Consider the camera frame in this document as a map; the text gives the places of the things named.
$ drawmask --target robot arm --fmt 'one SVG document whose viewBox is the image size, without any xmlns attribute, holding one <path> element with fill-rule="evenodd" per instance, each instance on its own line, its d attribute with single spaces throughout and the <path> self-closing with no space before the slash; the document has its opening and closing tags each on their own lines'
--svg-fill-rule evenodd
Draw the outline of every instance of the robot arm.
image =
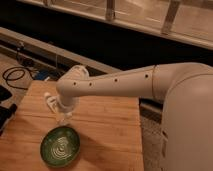
<svg viewBox="0 0 213 171">
<path fill-rule="evenodd" d="M 90 77 L 84 66 L 76 65 L 58 80 L 56 105 L 49 106 L 51 109 L 57 107 L 60 113 L 69 113 L 74 109 L 77 97 L 88 95 L 143 97 L 164 101 L 177 76 L 185 73 L 186 69 L 200 67 L 203 65 L 197 63 L 168 64 Z"/>
<path fill-rule="evenodd" d="M 46 94 L 55 113 L 68 116 L 87 95 L 143 97 L 164 101 L 161 166 L 164 171 L 213 169 L 213 70 L 199 63 L 144 67 L 90 77 L 74 66 L 57 82 L 58 96 Z"/>
</svg>

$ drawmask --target bowl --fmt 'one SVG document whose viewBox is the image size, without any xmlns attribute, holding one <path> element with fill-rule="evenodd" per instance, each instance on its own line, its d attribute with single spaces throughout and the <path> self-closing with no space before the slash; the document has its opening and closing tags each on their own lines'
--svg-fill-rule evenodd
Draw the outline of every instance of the bowl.
<svg viewBox="0 0 213 171">
<path fill-rule="evenodd" d="M 50 167 L 64 167 L 75 159 L 80 148 L 78 133 L 71 127 L 54 128 L 42 140 L 40 154 Z"/>
</svg>

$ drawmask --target glass window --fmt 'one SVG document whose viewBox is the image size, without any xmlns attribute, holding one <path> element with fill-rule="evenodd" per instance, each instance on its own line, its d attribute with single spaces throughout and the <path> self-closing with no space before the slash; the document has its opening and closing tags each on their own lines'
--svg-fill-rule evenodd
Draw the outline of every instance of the glass window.
<svg viewBox="0 0 213 171">
<path fill-rule="evenodd" d="M 105 16 L 106 0 L 53 0 L 53 4 L 65 9 Z"/>
<path fill-rule="evenodd" d="M 169 0 L 116 0 L 116 19 L 161 28 Z"/>
<path fill-rule="evenodd" d="M 18 0 L 18 1 L 22 1 L 22 2 L 26 2 L 26 3 L 34 3 L 34 4 L 39 4 L 39 5 L 43 5 L 43 0 Z"/>
<path fill-rule="evenodd" d="M 213 41 L 213 1 L 183 1 L 173 23 L 172 32 Z"/>
</svg>

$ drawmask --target wooden cutting board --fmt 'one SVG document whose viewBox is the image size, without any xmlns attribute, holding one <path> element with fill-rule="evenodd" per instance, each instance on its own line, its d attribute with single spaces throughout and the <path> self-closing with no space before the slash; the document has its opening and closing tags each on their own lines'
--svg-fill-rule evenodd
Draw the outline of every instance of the wooden cutting board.
<svg viewBox="0 0 213 171">
<path fill-rule="evenodd" d="M 79 133 L 77 158 L 65 168 L 52 169 L 40 157 L 40 143 L 57 127 L 44 101 L 56 95 L 55 82 L 33 81 L 15 117 L 0 137 L 1 171 L 143 171 L 142 135 L 137 98 L 79 99 L 71 126 Z"/>
</svg>

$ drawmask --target window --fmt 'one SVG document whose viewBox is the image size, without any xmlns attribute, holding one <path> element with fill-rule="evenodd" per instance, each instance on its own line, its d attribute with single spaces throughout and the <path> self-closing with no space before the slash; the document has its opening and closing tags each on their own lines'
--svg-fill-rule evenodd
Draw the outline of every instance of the window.
<svg viewBox="0 0 213 171">
<path fill-rule="evenodd" d="M 184 1 L 177 12 L 172 32 L 213 41 L 213 1 Z"/>
<path fill-rule="evenodd" d="M 18 0 L 213 49 L 212 0 Z"/>
</svg>

